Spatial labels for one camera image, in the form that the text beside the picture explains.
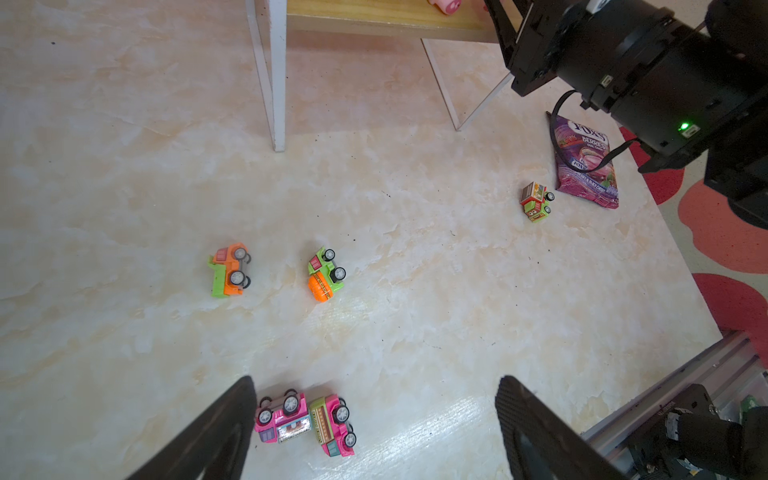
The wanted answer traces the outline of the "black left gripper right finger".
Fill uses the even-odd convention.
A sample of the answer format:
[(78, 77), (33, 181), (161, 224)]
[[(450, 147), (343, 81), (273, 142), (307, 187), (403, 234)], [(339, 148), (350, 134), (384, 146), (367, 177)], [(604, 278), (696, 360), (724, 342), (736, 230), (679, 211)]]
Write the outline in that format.
[(494, 405), (513, 478), (625, 477), (517, 378), (500, 379)]

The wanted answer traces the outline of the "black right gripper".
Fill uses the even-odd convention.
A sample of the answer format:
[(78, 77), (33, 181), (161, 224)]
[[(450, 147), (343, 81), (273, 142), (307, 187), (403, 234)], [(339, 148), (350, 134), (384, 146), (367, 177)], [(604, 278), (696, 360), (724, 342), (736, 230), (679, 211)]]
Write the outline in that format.
[(513, 90), (525, 96), (560, 78), (603, 111), (672, 109), (668, 75), (678, 44), (671, 10), (646, 1), (517, 1), (514, 26), (499, 1), (486, 4)]

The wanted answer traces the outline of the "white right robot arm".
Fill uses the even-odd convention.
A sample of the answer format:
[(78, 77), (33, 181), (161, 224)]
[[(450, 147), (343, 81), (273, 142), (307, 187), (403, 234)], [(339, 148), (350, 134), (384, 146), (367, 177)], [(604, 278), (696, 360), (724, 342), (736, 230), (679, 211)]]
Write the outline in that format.
[(712, 1), (702, 29), (645, 1), (487, 3), (513, 90), (559, 78), (633, 133), (642, 173), (707, 160), (705, 184), (767, 221), (767, 5)]

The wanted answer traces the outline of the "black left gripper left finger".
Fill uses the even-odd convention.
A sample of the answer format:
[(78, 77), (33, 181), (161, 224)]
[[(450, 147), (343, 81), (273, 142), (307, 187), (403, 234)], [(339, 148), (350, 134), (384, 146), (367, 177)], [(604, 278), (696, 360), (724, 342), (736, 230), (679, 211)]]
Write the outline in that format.
[(238, 379), (132, 479), (239, 479), (255, 425), (251, 377)]

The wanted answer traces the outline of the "wooden two-tier shelf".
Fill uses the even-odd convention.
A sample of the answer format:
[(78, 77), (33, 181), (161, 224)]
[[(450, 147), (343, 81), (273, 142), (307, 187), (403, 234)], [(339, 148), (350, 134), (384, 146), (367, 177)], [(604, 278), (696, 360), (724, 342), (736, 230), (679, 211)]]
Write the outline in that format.
[(459, 117), (439, 69), (432, 40), (494, 43), (496, 32), (482, 1), (462, 1), (445, 15), (428, 1), (246, 1), (245, 12), (273, 150), (286, 143), (288, 35), (317, 32), (418, 39), (455, 130), (466, 127), (511, 84), (506, 74), (464, 119)]

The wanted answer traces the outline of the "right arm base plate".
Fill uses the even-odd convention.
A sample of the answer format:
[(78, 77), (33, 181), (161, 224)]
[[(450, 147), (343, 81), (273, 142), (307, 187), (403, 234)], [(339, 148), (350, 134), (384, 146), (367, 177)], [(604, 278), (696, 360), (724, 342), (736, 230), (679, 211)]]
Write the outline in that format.
[(723, 419), (693, 384), (627, 439), (641, 479), (765, 479), (767, 408), (749, 395), (737, 421)]

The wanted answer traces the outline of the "multicolour toy car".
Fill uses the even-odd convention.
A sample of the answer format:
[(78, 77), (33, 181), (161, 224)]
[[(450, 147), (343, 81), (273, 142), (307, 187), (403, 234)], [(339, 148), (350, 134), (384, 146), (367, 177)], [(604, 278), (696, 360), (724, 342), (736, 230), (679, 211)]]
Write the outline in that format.
[(527, 218), (535, 223), (552, 213), (550, 204), (554, 200), (554, 193), (546, 186), (531, 182), (522, 190), (520, 205)]

